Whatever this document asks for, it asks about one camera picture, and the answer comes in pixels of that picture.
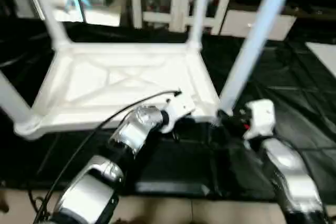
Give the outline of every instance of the black cable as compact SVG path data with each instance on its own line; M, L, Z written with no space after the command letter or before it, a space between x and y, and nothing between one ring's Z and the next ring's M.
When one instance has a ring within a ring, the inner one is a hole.
M48 148L48 151L47 151L46 155L44 156L44 158L43 158L43 160L42 160L42 162L41 162L41 164L40 164L40 166L39 166L39 168L38 168L38 170L37 170L34 178L38 177L38 175L45 168L45 166L46 166L46 164L48 162L48 159L50 158L50 156L51 156L51 154L52 154L52 152L53 152L53 150L54 150L54 148L55 148L55 146L56 146L56 144L57 144L57 142L58 142L59 139L60 139L60 136L59 136L59 134L57 134L56 137L55 137L55 139L54 139L54 141L52 142L52 144ZM28 187L27 193L28 193L28 198L29 198L30 204L32 205L33 209L35 210L35 213L37 213L38 212L38 207L36 205L36 201L40 200L41 202L43 202L43 198L42 197L36 197L34 199L33 192L32 192L32 189L31 189L29 181L27 183L27 187Z
M160 95L163 94L170 94L173 93L175 95L181 93L180 91L176 91L176 90L168 90L168 91L163 91L163 92L159 92L157 94L151 95L149 97L146 97L144 99L141 99L137 102L134 102L126 107L124 107L123 109L120 109L119 111L117 111L115 114L111 115L110 117L108 117L106 120L104 120L103 122L101 122L94 130L91 131L91 133L80 143L80 145L77 147L77 149L75 150L75 152L72 154L72 156L70 157L70 159L68 160L68 162L65 164L65 166L63 167L63 169L61 170L61 172L58 174L57 178L55 179L54 183L52 184L51 188L49 189L46 197L44 198L41 207L38 209L38 212L35 216L34 222L33 224L37 224L39 221L44 220L46 218L46 216L43 216L43 211L44 209L46 209L47 204L59 182L59 180L62 178L62 175L64 174L64 172L66 171L66 169L69 167L69 165L71 164L71 162L75 159L75 157L77 156L77 154L81 151L81 149L85 146L86 143L89 142L89 140L100 130L102 129L109 121L111 121L114 117L116 117L117 115L119 115L120 113L124 112L125 110L138 105L144 101L147 101L149 99L152 99L154 97L158 97Z

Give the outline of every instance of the black plastic sheet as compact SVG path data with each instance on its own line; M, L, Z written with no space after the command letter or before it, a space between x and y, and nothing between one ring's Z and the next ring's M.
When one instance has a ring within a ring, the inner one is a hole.
M1 71L32 105L52 61L53 51L44 23L38 20L0 20ZM74 41L184 42L186 34L66 23ZM220 93L243 40L203 37L202 57ZM334 77L302 42L269 41L243 91L238 105L269 98L276 108L276 133L307 158L322 198L336 204L336 91ZM27 142L13 133L6 115L0 116L0 179L7 187L48 188L88 132L47 134ZM66 171L62 189L88 161L110 131L100 131ZM58 143L46 167L36 173L49 146ZM124 194L182 196L210 199L273 200L269 181L256 155L236 139L210 124L181 122L174 137L151 135Z

